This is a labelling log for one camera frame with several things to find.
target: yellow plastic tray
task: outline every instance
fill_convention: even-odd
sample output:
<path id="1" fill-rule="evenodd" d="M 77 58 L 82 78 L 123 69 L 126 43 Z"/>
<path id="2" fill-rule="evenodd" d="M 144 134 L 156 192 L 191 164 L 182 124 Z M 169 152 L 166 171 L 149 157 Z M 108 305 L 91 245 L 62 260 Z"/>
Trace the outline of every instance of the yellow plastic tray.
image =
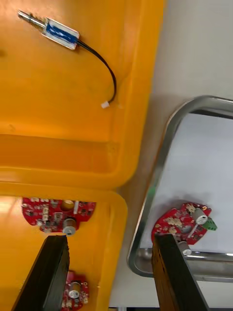
<path id="1" fill-rule="evenodd" d="M 22 186 L 13 185 L 11 189 L 0 189 L 0 195 L 9 195 L 0 197 L 1 310 L 11 310 L 47 236 L 26 222 L 20 200 L 12 197 L 13 194 L 97 202 L 92 218 L 81 223 L 75 235 L 68 238 L 70 269 L 85 274 L 90 286 L 89 303 L 83 306 L 83 311 L 107 310 L 127 217 L 125 201 L 111 191 L 34 186 L 28 186 L 25 191 Z"/>
<path id="2" fill-rule="evenodd" d="M 70 51 L 17 17 L 50 17 L 81 34 Z M 113 189 L 138 161 L 163 0 L 1 0 L 0 181 Z"/>

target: wire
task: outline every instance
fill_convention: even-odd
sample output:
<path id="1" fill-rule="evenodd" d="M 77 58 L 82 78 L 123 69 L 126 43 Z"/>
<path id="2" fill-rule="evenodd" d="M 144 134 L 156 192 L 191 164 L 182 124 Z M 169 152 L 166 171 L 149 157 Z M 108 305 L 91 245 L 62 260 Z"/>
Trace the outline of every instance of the wire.
<path id="1" fill-rule="evenodd" d="M 82 42 L 81 40 L 77 39 L 77 44 L 80 45 L 81 47 L 83 47 L 84 49 L 88 50 L 89 52 L 91 52 L 92 54 L 94 54 L 99 60 L 101 60 L 101 62 L 103 62 L 105 64 L 105 66 L 108 68 L 112 78 L 113 78 L 113 84 L 114 84 L 114 93 L 112 98 L 108 101 L 108 103 L 110 104 L 111 102 L 113 102 L 116 93 L 117 93 L 117 80 L 116 77 L 113 73 L 113 71 L 111 70 L 111 68 L 108 66 L 108 63 L 105 61 L 105 59 L 98 53 L 96 52 L 93 48 L 91 48 L 90 46 L 88 46 L 87 44 L 85 44 L 84 42 Z"/>

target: electronic component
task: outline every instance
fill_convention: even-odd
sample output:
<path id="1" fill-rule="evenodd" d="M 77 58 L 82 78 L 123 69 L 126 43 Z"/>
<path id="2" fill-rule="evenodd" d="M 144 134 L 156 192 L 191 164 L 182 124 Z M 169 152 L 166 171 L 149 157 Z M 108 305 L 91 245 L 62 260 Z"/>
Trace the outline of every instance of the electronic component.
<path id="1" fill-rule="evenodd" d="M 204 223 L 202 225 L 202 227 L 207 229 L 207 230 L 211 230 L 211 231 L 216 231 L 217 230 L 217 226 L 216 226 L 215 222 L 213 221 L 213 219 L 211 217 L 208 217 L 207 222 Z"/>
<path id="2" fill-rule="evenodd" d="M 151 233 L 153 241 L 155 234 L 172 234 L 179 242 L 180 250 L 185 255 L 190 255 L 188 245 L 194 245 L 207 232 L 205 226 L 211 208 L 197 203 L 184 203 L 180 210 L 170 209 L 160 217 L 154 225 Z"/>
<path id="3" fill-rule="evenodd" d="M 94 202 L 22 199 L 22 213 L 30 225 L 38 225 L 46 233 L 63 232 L 67 236 L 75 233 L 80 222 L 90 219 L 95 206 Z"/>
<path id="4" fill-rule="evenodd" d="M 37 17 L 34 17 L 32 14 L 27 14 L 22 11 L 18 11 L 18 16 L 27 21 L 28 23 L 32 24 L 36 28 L 38 28 L 42 35 L 44 35 L 46 38 L 55 41 L 61 45 L 63 45 L 66 48 L 69 48 L 71 50 L 74 50 L 77 45 L 83 47 L 87 51 L 91 52 L 94 54 L 109 70 L 112 79 L 113 79 L 113 84 L 114 84 L 114 93 L 113 96 L 109 101 L 105 101 L 101 104 L 102 108 L 107 108 L 111 102 L 113 102 L 116 93 L 117 93 L 117 80 L 116 77 L 109 67 L 108 63 L 105 61 L 105 59 L 98 53 L 96 52 L 93 48 L 85 44 L 79 39 L 79 32 L 76 30 L 73 30 L 53 19 L 50 18 L 45 18 L 45 19 L 40 19 Z"/>
<path id="5" fill-rule="evenodd" d="M 62 232 L 70 236 L 75 234 L 76 231 L 76 221 L 72 218 L 67 218 L 63 221 L 63 230 Z"/>
<path id="6" fill-rule="evenodd" d="M 59 223 L 62 220 L 62 213 L 54 213 L 54 221 Z"/>
<path id="7" fill-rule="evenodd" d="M 83 275 L 69 271 L 62 299 L 61 311 L 77 311 L 88 303 L 89 287 Z"/>

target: stainless steel tray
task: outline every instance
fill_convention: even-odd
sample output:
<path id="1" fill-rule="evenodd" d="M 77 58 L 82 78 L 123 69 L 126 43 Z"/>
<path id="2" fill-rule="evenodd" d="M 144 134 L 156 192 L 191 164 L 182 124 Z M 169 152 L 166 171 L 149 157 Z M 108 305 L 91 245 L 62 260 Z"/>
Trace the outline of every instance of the stainless steel tray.
<path id="1" fill-rule="evenodd" d="M 186 102 L 170 117 L 128 255 L 130 269 L 140 276 L 153 277 L 151 249 L 140 248 L 140 241 L 173 137 L 188 113 L 233 119 L 233 101 L 214 96 L 199 96 Z M 233 282 L 233 256 L 225 253 L 192 252 L 186 259 L 197 280 Z"/>

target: red circuit board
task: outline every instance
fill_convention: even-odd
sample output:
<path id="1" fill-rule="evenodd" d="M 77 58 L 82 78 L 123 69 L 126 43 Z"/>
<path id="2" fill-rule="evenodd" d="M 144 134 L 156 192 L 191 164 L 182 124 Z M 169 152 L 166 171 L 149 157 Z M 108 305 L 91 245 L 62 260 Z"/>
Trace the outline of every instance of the red circuit board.
<path id="1" fill-rule="evenodd" d="M 196 208 L 202 209 L 206 216 L 211 213 L 211 208 L 197 203 L 184 203 L 181 209 L 170 209 L 160 217 L 154 225 L 151 233 L 151 239 L 155 234 L 172 234 L 178 241 L 186 241 L 189 245 L 194 245 L 207 232 L 207 229 L 197 225 L 192 214 Z"/>
<path id="2" fill-rule="evenodd" d="M 71 284 L 77 282 L 80 285 L 79 297 L 72 299 L 69 296 Z M 89 299 L 89 287 L 86 277 L 77 275 L 74 271 L 69 271 L 66 280 L 65 291 L 62 299 L 62 311 L 77 311 L 83 304 L 87 304 Z"/>
<path id="3" fill-rule="evenodd" d="M 30 225 L 39 225 L 43 232 L 62 232 L 66 219 L 73 219 L 75 229 L 80 222 L 87 222 L 92 216 L 96 203 L 68 201 L 73 208 L 64 210 L 63 200 L 23 198 L 22 212 Z"/>

